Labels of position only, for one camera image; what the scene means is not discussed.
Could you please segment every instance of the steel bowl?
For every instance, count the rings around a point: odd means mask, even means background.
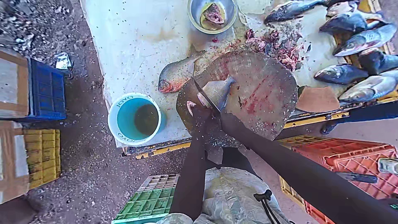
[[[208,3],[217,3],[225,11],[226,26],[219,30],[208,30],[200,24],[200,16],[203,8]],[[188,0],[188,16],[192,24],[201,32],[207,34],[218,34],[229,29],[238,15],[238,5],[235,0]]]

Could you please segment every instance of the wooden chopping board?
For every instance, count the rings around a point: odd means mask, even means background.
[[[228,52],[215,59],[198,77],[203,87],[209,81],[225,80],[230,75],[235,79],[231,85],[225,110],[237,116],[244,125],[255,133],[274,140],[282,131],[286,120],[297,102],[297,84],[293,75],[275,59],[251,50]],[[192,79],[180,90],[176,109],[185,127],[191,134],[195,121],[187,109],[187,101],[200,104],[198,90]],[[235,147],[236,141],[217,129],[214,146]]]

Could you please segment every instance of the bucket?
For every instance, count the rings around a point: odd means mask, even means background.
[[[131,92],[111,106],[108,126],[112,135],[126,145],[142,145],[166,126],[166,116],[150,96]]]

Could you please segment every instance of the water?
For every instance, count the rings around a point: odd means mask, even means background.
[[[158,111],[152,104],[146,104],[138,108],[134,116],[134,124],[137,130],[147,136],[155,132],[158,121]]]

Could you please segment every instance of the green crate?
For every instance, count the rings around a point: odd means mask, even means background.
[[[170,212],[178,177],[179,175],[149,176],[116,215],[112,224],[144,224],[165,217]]]

